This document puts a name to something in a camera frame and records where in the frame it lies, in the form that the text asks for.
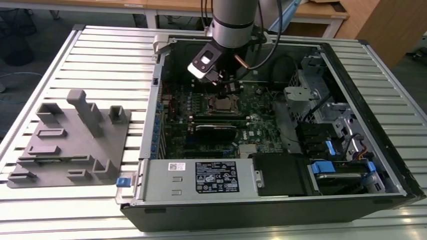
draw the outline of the green circuit board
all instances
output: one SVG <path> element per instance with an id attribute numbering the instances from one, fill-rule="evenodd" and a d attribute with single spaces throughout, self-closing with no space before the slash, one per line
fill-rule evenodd
<path id="1" fill-rule="evenodd" d="M 277 93 L 265 91 L 265 88 L 260 93 L 260 88 L 254 83 L 242 84 L 242 91 L 228 95 L 234 100 L 234 111 L 224 113 L 209 108 L 214 94 L 197 93 L 182 85 L 165 85 L 162 99 L 166 100 L 162 104 L 166 108 L 163 137 L 167 159 L 238 158 L 238 145 L 254 145 L 260 153 L 282 152 L 272 110 Z M 194 143 L 192 128 L 198 125 L 234 126 L 233 141 Z"/>

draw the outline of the wooden table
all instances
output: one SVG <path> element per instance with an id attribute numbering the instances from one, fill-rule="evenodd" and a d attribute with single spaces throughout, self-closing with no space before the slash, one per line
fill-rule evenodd
<path id="1" fill-rule="evenodd" d="M 208 2 L 208 16 L 212 17 L 210 1 Z M 143 14 L 147 28 L 158 28 L 158 15 L 200 17 L 200 0 L 0 0 L 0 7 L 21 9 L 45 9 L 78 12 L 101 12 L 121 14 Z M 298 6 L 293 23 L 326 25 L 324 38 L 333 38 L 341 23 L 348 19 L 345 12 L 336 12 L 328 3 L 313 2 Z"/>
<path id="2" fill-rule="evenodd" d="M 210 1 L 206 1 L 208 16 L 210 14 Z M 146 0 L 146 22 L 149 28 L 157 28 L 157 15 L 200 17 L 200 0 Z M 334 11 L 328 3 L 306 2 L 296 10 L 292 23 L 308 23 L 326 25 L 322 38 L 333 38 L 341 26 L 348 19 L 346 12 Z"/>
<path id="3" fill-rule="evenodd" d="M 143 14 L 147 0 L 0 0 L 0 8 Z"/>

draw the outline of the gray plastic holder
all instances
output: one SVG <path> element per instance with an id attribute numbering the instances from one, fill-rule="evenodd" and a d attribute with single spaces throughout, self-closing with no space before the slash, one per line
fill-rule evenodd
<path id="1" fill-rule="evenodd" d="M 98 109 L 79 89 L 66 101 L 74 109 L 42 103 L 39 118 L 22 156 L 7 177 L 9 188 L 107 185 L 115 183 L 130 111 Z"/>

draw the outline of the blue drive latch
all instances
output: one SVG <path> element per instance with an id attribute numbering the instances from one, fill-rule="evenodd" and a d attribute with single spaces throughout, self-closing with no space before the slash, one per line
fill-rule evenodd
<path id="1" fill-rule="evenodd" d="M 310 164 L 310 170 L 313 174 L 334 173 L 334 167 L 330 161 L 316 161 L 313 164 Z"/>
<path id="2" fill-rule="evenodd" d="M 129 188 L 131 185 L 131 178 L 129 177 L 118 177 L 114 182 L 117 188 Z"/>
<path id="3" fill-rule="evenodd" d="M 334 149 L 333 149 L 333 146 L 332 146 L 332 142 L 330 141 L 325 141 L 325 145 L 326 145 L 326 148 L 328 148 L 328 153 L 334 156 L 336 155 L 336 152 L 334 152 Z"/>

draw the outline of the motherboard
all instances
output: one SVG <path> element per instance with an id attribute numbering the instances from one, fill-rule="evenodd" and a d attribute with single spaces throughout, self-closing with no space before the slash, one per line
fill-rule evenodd
<path id="1" fill-rule="evenodd" d="M 209 87 L 194 81 L 163 85 L 165 158 L 234 159 L 282 152 L 273 111 L 282 93 L 252 82 L 224 96 Z"/>

